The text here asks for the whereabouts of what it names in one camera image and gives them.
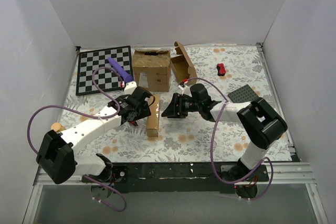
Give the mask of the purple cylindrical tool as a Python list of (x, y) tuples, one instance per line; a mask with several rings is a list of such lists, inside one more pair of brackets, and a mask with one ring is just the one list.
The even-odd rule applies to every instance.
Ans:
[(115, 69), (115, 71), (121, 76), (123, 81), (125, 83), (129, 83), (134, 81), (134, 78), (132, 75), (128, 74), (122, 66), (120, 66), (114, 59), (111, 57), (108, 58), (109, 64)]

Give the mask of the black and white chessboard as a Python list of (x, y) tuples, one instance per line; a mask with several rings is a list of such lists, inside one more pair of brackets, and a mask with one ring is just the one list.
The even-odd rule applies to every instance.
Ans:
[[(133, 76), (130, 46), (80, 52), (76, 83), (77, 96), (99, 93), (92, 82), (93, 80), (95, 80), (98, 87), (104, 92), (122, 89), (119, 76), (105, 69), (113, 68), (108, 62), (109, 57), (114, 59), (128, 74)], [(93, 76), (93, 72), (100, 67), (104, 67), (104, 69), (99, 70), (95, 76)]]

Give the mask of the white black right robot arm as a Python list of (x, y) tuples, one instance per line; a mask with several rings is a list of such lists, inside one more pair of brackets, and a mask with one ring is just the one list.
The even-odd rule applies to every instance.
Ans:
[(216, 101), (200, 83), (192, 85), (189, 94), (174, 93), (161, 116), (183, 119), (190, 112), (198, 112), (203, 119), (214, 123), (241, 123), (249, 136), (250, 143), (237, 164), (223, 172), (222, 179), (226, 181), (251, 180), (273, 142), (288, 129), (284, 119), (265, 99), (257, 97), (244, 103)]

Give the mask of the open small cardboard box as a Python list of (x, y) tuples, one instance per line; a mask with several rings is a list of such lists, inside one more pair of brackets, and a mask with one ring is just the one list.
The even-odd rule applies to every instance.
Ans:
[(195, 79), (197, 78), (197, 74), (190, 57), (180, 42), (176, 41), (174, 46), (176, 56), (171, 58), (171, 67), (177, 83), (181, 83), (185, 79), (192, 78), (192, 80), (189, 81), (187, 85), (194, 85), (197, 82)]

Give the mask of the large brown cardboard box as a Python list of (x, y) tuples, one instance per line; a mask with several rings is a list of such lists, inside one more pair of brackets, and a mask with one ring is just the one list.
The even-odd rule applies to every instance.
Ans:
[(138, 87), (151, 92), (169, 92), (171, 54), (168, 49), (135, 49), (132, 70)]

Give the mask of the floral patterned table mat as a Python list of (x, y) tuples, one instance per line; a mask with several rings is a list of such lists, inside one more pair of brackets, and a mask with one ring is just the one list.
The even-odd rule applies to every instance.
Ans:
[[(276, 106), (263, 60), (255, 46), (186, 47), (198, 76), (214, 100), (248, 84), (259, 97)], [(225, 76), (218, 76), (216, 65), (223, 63)], [(249, 144), (239, 123), (205, 121), (198, 113), (185, 119), (160, 118), (158, 137), (148, 137), (146, 120), (137, 126), (125, 123), (84, 147), (79, 154), (101, 153), (113, 162), (207, 162), (209, 150), (214, 160), (234, 162)]]

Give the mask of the small cardboard express box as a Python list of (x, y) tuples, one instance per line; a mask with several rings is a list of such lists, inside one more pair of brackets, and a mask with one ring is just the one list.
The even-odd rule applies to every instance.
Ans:
[(151, 115), (147, 117), (146, 134), (148, 137), (158, 137), (160, 120), (160, 96), (154, 94), (152, 97), (150, 97), (148, 103)]

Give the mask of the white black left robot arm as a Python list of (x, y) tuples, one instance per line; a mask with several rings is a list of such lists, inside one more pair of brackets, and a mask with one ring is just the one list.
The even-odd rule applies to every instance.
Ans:
[(112, 162), (102, 154), (81, 156), (79, 152), (105, 132), (125, 122), (134, 124), (150, 116), (148, 100), (151, 93), (136, 87), (111, 101), (93, 119), (60, 133), (47, 132), (39, 148), (36, 161), (55, 184), (62, 184), (73, 175), (89, 175), (106, 182), (112, 175)]

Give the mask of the wooden cork cylinder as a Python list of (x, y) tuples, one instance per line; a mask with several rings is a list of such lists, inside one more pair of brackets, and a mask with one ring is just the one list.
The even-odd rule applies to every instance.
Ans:
[(59, 122), (53, 123), (51, 125), (51, 129), (54, 130), (56, 133), (66, 130), (66, 128), (63, 125), (61, 125)]

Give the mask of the aluminium frame rail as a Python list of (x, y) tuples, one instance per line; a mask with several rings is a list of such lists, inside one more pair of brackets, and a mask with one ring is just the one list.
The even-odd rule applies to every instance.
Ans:
[[(274, 184), (313, 184), (316, 179), (309, 163), (300, 162), (274, 162), (273, 171), (270, 164), (265, 162), (255, 174), (257, 183), (265, 184), (273, 175)], [(208, 162), (178, 162), (178, 163), (115, 163), (113, 169), (124, 169), (127, 180), (138, 179), (206, 179), (215, 177), (211, 164)]]

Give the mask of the grey studded building plate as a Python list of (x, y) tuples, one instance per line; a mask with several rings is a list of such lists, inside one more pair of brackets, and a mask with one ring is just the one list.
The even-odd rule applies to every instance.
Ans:
[(227, 96), (232, 103), (250, 102), (258, 98), (257, 93), (248, 84), (230, 92)]

